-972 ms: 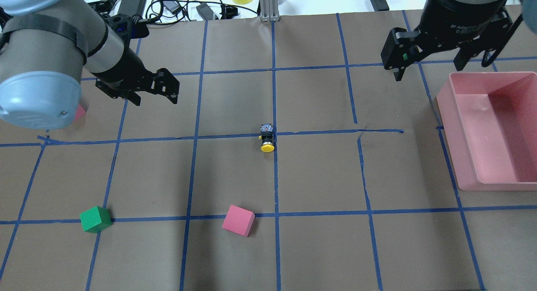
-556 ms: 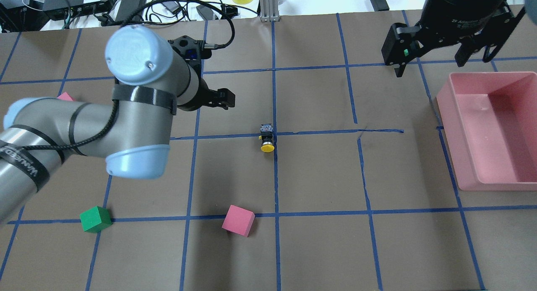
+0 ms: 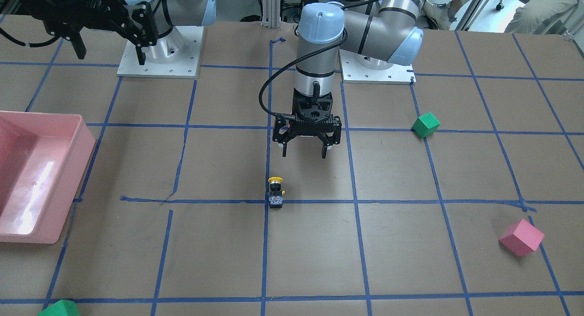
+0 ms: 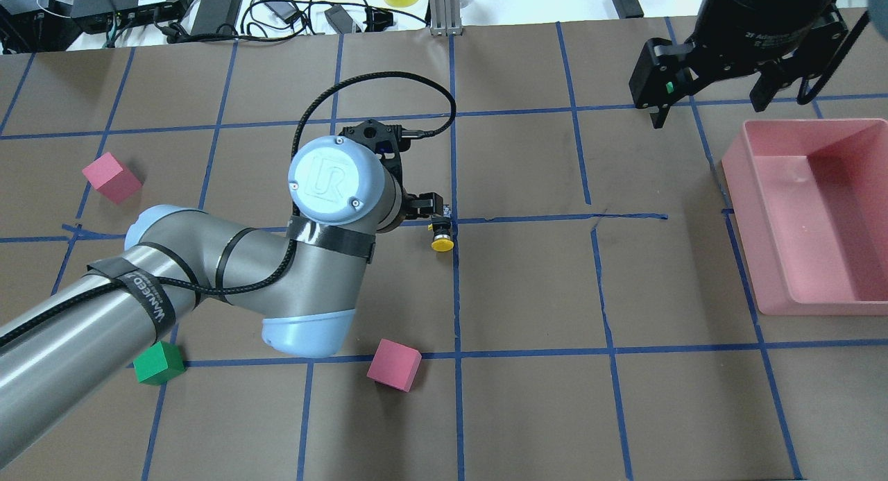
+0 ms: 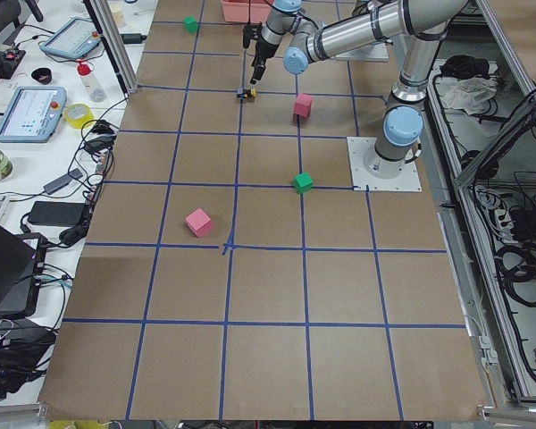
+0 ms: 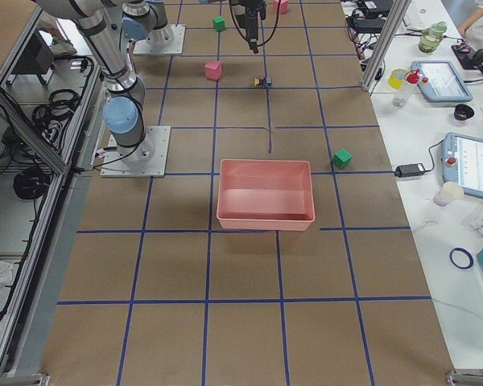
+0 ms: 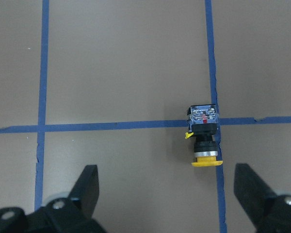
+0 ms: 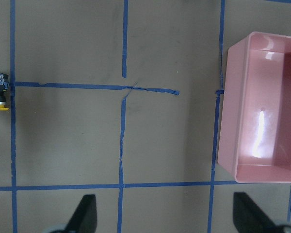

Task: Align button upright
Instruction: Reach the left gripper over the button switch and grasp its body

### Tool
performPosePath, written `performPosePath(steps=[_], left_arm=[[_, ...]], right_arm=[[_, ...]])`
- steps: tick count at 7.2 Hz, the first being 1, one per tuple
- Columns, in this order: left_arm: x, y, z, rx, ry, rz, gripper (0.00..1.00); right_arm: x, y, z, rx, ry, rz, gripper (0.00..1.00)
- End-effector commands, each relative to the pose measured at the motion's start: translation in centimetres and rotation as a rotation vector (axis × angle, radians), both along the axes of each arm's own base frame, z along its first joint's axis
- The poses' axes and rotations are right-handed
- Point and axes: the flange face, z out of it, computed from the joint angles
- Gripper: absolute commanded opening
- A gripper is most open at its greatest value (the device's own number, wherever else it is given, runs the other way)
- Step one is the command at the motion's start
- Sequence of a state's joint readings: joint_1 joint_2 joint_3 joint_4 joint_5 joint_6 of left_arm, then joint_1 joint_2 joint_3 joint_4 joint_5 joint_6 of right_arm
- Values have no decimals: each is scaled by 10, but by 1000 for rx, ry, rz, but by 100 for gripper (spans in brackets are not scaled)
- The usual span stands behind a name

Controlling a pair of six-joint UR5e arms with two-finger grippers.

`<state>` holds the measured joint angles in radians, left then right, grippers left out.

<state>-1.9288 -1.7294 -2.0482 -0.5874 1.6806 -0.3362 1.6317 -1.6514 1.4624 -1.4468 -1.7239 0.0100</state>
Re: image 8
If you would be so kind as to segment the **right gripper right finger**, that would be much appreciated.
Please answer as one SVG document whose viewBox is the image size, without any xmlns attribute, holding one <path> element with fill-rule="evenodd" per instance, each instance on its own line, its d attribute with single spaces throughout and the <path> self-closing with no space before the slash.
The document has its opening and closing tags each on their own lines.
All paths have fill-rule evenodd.
<svg viewBox="0 0 291 233">
<path fill-rule="evenodd" d="M 274 222 L 245 193 L 233 194 L 233 224 L 239 233 L 266 233 Z"/>
</svg>

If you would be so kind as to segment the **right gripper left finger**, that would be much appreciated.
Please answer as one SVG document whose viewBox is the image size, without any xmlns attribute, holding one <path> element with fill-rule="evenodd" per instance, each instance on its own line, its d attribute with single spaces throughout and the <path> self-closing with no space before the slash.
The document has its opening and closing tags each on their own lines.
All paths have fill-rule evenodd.
<svg viewBox="0 0 291 233">
<path fill-rule="evenodd" d="M 95 194 L 84 195 L 64 229 L 64 233 L 95 233 L 97 202 Z"/>
</svg>

